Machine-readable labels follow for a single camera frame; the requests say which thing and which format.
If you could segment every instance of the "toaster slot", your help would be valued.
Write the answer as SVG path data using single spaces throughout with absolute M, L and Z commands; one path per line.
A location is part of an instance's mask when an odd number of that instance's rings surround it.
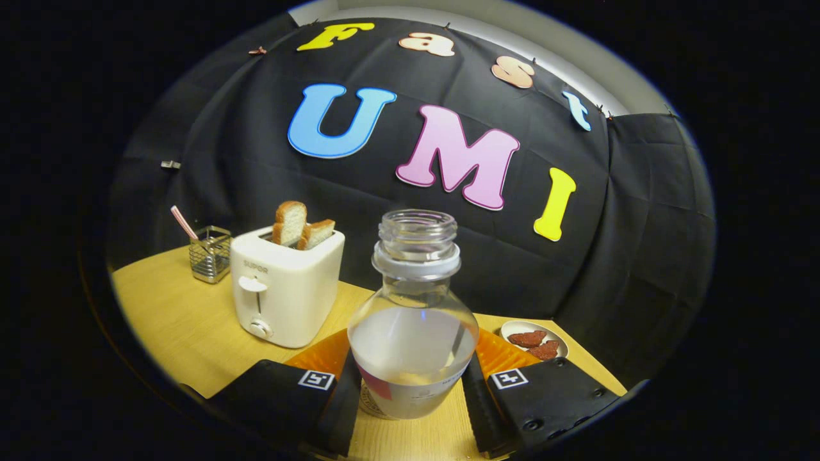
M 330 233 L 330 237 L 332 237 L 333 235 L 336 235 L 336 231 L 335 231 L 335 230 L 333 230 L 333 231 Z M 272 244 L 273 244 L 273 241 L 271 241 L 271 239 L 273 238 L 273 231 L 270 231 L 270 232 L 266 232 L 266 233 L 264 233 L 264 234 L 257 235 L 257 237 L 259 237 L 259 238 L 260 238 L 260 239 L 262 239 L 262 240 L 265 240 L 266 242 L 270 242 L 270 243 L 272 243 Z M 313 247 L 312 249 L 317 249 L 317 248 L 321 247 L 324 243 L 325 243 L 325 242 L 321 242 L 320 244 L 316 245 L 316 246 L 315 246 L 315 247 Z M 292 245 L 290 245 L 289 247 L 286 247 L 286 248 L 296 249 L 296 244 L 292 244 Z

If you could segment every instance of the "metal mesh cup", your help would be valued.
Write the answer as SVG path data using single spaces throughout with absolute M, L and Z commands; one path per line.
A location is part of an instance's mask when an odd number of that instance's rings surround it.
M 216 226 L 196 230 L 188 253 L 194 278 L 217 283 L 230 271 L 230 231 Z

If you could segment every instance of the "white toaster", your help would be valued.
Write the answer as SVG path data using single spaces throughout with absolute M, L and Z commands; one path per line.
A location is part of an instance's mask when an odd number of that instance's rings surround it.
M 308 345 L 336 300 L 344 235 L 309 250 L 271 242 L 271 227 L 248 232 L 230 244 L 230 273 L 239 324 L 273 344 Z

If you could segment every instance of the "straw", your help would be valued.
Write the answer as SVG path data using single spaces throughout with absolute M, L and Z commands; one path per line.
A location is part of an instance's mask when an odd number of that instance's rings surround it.
M 185 218 L 182 217 L 182 213 L 180 212 L 180 209 L 176 207 L 176 205 L 171 207 L 171 213 L 173 213 L 174 217 L 176 218 L 176 221 L 180 223 L 182 229 L 185 231 L 186 234 L 188 234 L 188 236 L 190 236 L 192 240 L 199 240 L 199 237 L 197 237 L 197 235 L 194 234 L 194 230 L 191 229 L 191 226 L 189 226 Z

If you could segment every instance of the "wall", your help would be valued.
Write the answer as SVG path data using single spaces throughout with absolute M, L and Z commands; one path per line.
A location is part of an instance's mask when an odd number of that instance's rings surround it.
M 613 115 L 666 113 L 671 104 L 609 50 L 556 20 L 504 0 L 320 0 L 290 11 L 298 24 L 318 19 L 391 17 L 446 25 L 497 43 L 582 92 Z

